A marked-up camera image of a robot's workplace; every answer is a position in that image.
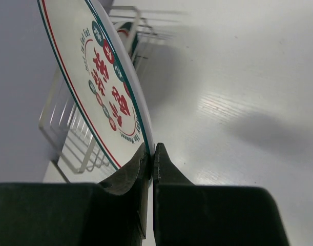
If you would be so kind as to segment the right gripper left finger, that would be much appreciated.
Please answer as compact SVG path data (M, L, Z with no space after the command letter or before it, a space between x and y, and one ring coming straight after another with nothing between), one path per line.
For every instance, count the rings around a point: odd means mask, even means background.
M0 245L141 245L149 157L99 183L0 183Z

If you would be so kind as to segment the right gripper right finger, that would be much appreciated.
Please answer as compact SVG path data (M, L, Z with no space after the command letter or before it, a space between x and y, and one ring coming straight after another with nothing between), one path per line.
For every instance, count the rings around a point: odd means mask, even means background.
M193 184L162 143L154 156L153 232L157 245L289 245L266 189Z

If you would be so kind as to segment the orange sunburst plate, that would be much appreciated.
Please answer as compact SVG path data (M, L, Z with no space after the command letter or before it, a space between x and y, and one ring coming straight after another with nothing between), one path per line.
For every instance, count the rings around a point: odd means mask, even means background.
M114 23L114 27L117 30L117 33L122 41L122 43L125 45L129 40L129 34L131 31L133 23L132 22L116 22ZM136 51L138 45L138 35L135 33L134 39L132 41L130 50L128 51L128 55L130 58L132 58L134 52Z

